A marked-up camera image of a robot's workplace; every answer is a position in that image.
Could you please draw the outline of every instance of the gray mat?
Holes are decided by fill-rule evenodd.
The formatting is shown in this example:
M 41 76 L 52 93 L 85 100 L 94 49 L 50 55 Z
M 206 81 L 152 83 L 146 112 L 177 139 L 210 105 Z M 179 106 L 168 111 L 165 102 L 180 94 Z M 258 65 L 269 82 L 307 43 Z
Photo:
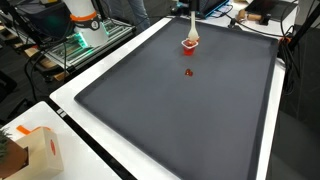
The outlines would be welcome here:
M 173 19 L 75 100 L 182 179 L 255 179 L 277 40 L 199 23 L 186 57 L 189 27 Z

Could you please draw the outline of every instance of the green light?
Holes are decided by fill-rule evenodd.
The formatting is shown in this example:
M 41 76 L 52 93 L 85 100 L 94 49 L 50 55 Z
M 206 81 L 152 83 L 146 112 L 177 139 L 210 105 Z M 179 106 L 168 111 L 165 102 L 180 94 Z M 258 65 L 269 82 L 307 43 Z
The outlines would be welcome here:
M 104 32 L 106 32 L 106 34 L 109 36 L 110 33 L 107 31 L 106 27 L 104 27 L 104 24 L 103 24 L 103 23 L 101 23 L 101 26 L 103 27 Z
M 88 47 L 88 43 L 87 43 L 86 40 L 84 39 L 82 33 L 79 32 L 76 36 L 79 37 L 78 42 L 79 42 L 80 46 L 81 46 L 82 48 L 87 48 L 87 47 Z

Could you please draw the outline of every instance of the desk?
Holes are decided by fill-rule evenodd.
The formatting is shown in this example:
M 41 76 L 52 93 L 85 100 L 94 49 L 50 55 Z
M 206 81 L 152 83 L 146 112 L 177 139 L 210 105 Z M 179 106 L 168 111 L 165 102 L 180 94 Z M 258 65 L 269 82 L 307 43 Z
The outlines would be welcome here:
M 168 18 L 160 20 L 155 25 L 141 33 L 139 36 L 135 37 L 111 53 L 109 56 L 103 58 L 97 64 L 50 95 L 50 98 L 56 104 L 58 104 L 71 118 L 75 120 L 76 123 L 82 126 L 85 131 L 87 131 L 106 151 L 108 151 L 139 180 L 166 180 L 179 178 L 156 163 L 154 160 L 116 133 L 113 129 L 102 123 L 99 119 L 82 108 L 74 101 L 74 97 L 91 82 L 93 82 L 118 61 L 120 61 L 124 56 L 133 51 L 142 42 L 166 25 L 169 21 L 170 19 Z M 230 20 L 216 19 L 215 22 L 210 22 L 209 20 L 207 23 L 227 26 L 229 22 Z M 282 61 L 278 59 L 274 69 L 270 99 L 268 102 L 268 110 L 257 172 L 258 180 L 263 180 L 266 177 L 282 91 L 284 72 L 285 69 Z
M 46 103 L 36 104 L 4 126 L 13 140 L 23 137 L 15 129 L 18 125 L 30 130 L 47 126 L 57 134 L 64 171 L 52 180 L 121 179 Z

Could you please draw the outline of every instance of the floor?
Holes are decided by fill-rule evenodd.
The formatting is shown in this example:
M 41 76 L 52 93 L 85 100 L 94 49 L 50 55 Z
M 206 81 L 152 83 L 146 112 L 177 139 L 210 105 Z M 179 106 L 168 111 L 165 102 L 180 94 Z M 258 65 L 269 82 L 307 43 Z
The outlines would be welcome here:
M 134 22 L 126 0 L 124 11 L 129 21 Z M 300 12 L 296 24 L 301 25 L 308 13 L 312 0 L 300 0 Z M 171 0 L 145 0 L 149 16 L 162 16 L 168 13 Z M 159 18 L 150 18 L 155 23 Z M 320 30 L 309 31 L 301 40 L 301 77 L 295 77 L 295 91 L 283 96 L 279 108 L 278 121 L 270 157 L 268 180 L 319 180 L 320 179 L 320 61 L 317 51 L 320 47 Z M 0 50 L 0 69 L 13 77 L 17 89 L 0 103 L 0 119 L 7 119 L 9 112 L 23 98 L 32 100 L 30 85 L 23 73 L 26 59 L 10 48 Z M 45 83 L 35 73 L 37 86 L 49 94 L 62 84 Z

